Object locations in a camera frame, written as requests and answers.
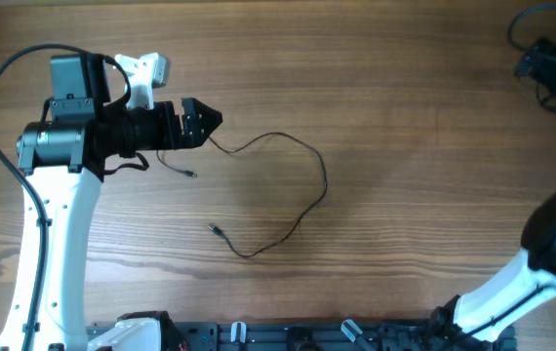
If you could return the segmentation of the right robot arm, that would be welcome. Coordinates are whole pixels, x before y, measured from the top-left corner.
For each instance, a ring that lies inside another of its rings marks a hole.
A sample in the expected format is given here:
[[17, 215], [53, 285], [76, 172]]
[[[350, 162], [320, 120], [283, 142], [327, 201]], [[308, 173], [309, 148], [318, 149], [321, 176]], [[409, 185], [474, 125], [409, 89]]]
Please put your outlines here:
[[[556, 96], [556, 45], [539, 40], [519, 62]], [[556, 192], [528, 218], [519, 251], [484, 285], [436, 308], [421, 338], [426, 350], [498, 350], [504, 331], [556, 299]]]

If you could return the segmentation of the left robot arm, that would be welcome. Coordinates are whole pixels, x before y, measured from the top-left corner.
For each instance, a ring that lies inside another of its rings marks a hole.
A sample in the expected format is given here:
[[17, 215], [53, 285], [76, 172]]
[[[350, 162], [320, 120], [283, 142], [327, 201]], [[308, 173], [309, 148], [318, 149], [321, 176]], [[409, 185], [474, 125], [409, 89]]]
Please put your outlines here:
[[188, 97], [183, 114], [171, 102], [137, 100], [135, 82], [110, 98], [105, 66], [124, 76], [135, 69], [119, 58], [78, 53], [51, 60], [51, 119], [28, 124], [14, 166], [24, 190], [24, 222], [16, 287], [1, 350], [84, 350], [87, 246], [108, 157], [132, 159], [147, 150], [202, 146], [221, 124], [217, 110]]

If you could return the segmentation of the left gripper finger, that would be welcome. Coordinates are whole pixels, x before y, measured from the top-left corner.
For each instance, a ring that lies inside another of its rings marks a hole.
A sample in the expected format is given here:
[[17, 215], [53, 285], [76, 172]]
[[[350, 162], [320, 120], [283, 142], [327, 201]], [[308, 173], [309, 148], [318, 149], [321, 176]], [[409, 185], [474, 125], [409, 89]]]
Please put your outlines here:
[[181, 100], [185, 132], [189, 135], [210, 135], [222, 123], [222, 114], [193, 97]]
[[184, 131], [179, 138], [180, 148], [198, 148], [201, 147], [210, 137], [210, 132], [205, 129], [197, 131]]

